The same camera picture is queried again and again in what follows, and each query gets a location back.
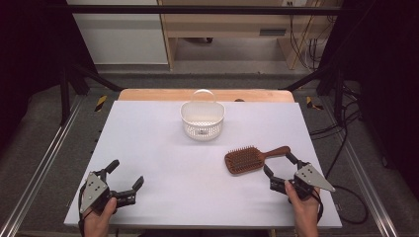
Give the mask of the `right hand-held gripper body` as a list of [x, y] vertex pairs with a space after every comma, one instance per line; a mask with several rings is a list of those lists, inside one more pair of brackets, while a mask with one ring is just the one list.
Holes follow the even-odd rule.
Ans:
[[[308, 198], [315, 187], [329, 192], [335, 192], [335, 188], [319, 173], [312, 164], [304, 163], [297, 165], [297, 171], [293, 178], [289, 179], [300, 199]], [[276, 177], [270, 172], [270, 189], [281, 194], [286, 194], [285, 179]]]

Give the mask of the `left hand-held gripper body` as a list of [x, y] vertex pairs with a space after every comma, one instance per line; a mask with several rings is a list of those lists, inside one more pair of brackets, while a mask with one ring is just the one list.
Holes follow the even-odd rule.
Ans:
[[111, 198], [117, 199], [117, 208], [136, 203], [136, 193], [132, 187], [123, 192], [112, 191], [107, 183], [108, 173], [105, 169], [90, 172], [80, 192], [79, 213], [85, 214], [88, 210], [100, 214]]

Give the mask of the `brown wooden hairbrush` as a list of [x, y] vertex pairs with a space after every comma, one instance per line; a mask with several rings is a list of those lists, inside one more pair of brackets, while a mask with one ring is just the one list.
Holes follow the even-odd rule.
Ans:
[[288, 146], [281, 146], [268, 152], [262, 152], [254, 146], [247, 146], [228, 152], [224, 156], [224, 162], [231, 174], [238, 175], [262, 168], [269, 157], [285, 156], [290, 152], [291, 149]]

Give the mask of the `white perforated plastic basket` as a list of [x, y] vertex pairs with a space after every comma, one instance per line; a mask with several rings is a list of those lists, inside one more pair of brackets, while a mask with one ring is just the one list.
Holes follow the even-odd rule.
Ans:
[[180, 108], [185, 133], [197, 141], [210, 141], [220, 136], [225, 106], [208, 89], [196, 90]]

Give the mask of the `person's left hand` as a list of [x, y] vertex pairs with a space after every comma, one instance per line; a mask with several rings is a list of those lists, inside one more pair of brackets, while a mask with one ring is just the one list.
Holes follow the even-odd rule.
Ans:
[[95, 213], [87, 215], [84, 218], [85, 237], [108, 237], [109, 222], [116, 209], [117, 200], [112, 197], [100, 215]]

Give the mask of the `person's right hand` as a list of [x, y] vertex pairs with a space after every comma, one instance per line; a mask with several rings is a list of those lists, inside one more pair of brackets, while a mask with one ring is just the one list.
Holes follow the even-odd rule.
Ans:
[[293, 205], [294, 228], [297, 236], [318, 237], [317, 214], [319, 202], [314, 197], [301, 200], [289, 181], [285, 181], [285, 189]]

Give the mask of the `yellow black floor tape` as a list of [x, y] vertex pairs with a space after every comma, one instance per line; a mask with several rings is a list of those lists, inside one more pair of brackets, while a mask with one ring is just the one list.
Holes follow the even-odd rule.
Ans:
[[108, 98], [108, 96], [106, 96], [106, 95], [103, 95], [99, 98], [94, 112], [99, 112], [102, 109], [102, 107], [104, 106], [107, 98]]
[[312, 102], [311, 97], [306, 97], [306, 106], [307, 106], [308, 109], [314, 109], [314, 110], [318, 110], [318, 111], [324, 110], [323, 106], [314, 105], [313, 102]]

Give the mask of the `white cabinet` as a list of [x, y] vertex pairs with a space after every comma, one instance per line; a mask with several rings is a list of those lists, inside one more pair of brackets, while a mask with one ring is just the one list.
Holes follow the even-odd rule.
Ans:
[[167, 64], [158, 14], [74, 14], [97, 65]]

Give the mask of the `light wooden desk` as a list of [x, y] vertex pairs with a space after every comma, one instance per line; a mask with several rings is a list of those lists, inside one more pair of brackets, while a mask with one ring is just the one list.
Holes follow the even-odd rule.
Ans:
[[[157, 0], [160, 6], [340, 7], [344, 0]], [[163, 14], [165, 36], [180, 38], [272, 38], [290, 70], [304, 62], [305, 41], [326, 40], [333, 17], [289, 15]]]

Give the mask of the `aluminium floor rail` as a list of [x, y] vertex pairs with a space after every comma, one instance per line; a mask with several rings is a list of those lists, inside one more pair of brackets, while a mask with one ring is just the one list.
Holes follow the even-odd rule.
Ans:
[[42, 186], [43, 180], [48, 173], [56, 155], [58, 154], [64, 140], [76, 119], [80, 107], [85, 100], [84, 96], [76, 96], [74, 102], [70, 107], [70, 114], [68, 119], [57, 130], [52, 142], [47, 151], [43, 155], [35, 173], [26, 186], [18, 203], [15, 205], [12, 213], [9, 215], [3, 226], [0, 228], [0, 237], [15, 237], [24, 218], [26, 217], [39, 189]]
[[358, 188], [361, 191], [362, 198], [365, 201], [367, 209], [369, 210], [372, 219], [376, 222], [376, 226], [380, 232], [381, 237], [399, 237], [395, 226], [390, 219], [377, 190], [373, 185], [370, 177], [364, 169], [358, 154], [356, 153], [349, 136], [347, 135], [347, 125], [355, 121], [361, 112], [358, 109], [352, 108], [352, 104], [348, 104], [346, 112], [343, 110], [343, 126], [340, 127], [338, 122], [333, 117], [333, 103], [327, 97], [321, 97], [320, 101], [324, 106], [324, 110], [328, 119], [332, 122], [332, 130], [330, 136], [338, 143], [338, 150], [334, 153], [334, 157], [342, 155], [347, 160], [347, 167], [352, 172], [354, 179], [357, 182]]

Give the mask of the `black frame stand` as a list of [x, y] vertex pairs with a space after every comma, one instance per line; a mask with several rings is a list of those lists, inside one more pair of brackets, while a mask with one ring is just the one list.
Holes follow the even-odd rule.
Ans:
[[79, 64], [63, 67], [59, 73], [61, 125], [68, 122], [70, 118], [69, 86], [73, 87], [77, 95], [87, 95], [90, 87], [85, 81], [86, 78], [93, 79], [97, 83], [115, 92], [121, 92], [124, 89], [103, 78], [97, 72], [89, 70]]
[[316, 88], [319, 96], [327, 96], [331, 90], [334, 90], [334, 107], [333, 117], [340, 126], [343, 126], [343, 88], [344, 76], [341, 69], [332, 63], [327, 63], [320, 69], [304, 76], [302, 79], [285, 87], [286, 91], [294, 91], [299, 87], [311, 82], [314, 79], [319, 79], [320, 82]]

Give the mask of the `black horizontal frame bar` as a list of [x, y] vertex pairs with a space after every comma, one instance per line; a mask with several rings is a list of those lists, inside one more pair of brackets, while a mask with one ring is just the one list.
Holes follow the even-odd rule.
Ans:
[[45, 5], [49, 11], [73, 14], [207, 14], [207, 15], [313, 15], [356, 14], [359, 8], [343, 7], [253, 7], [253, 6], [175, 6], [175, 5]]

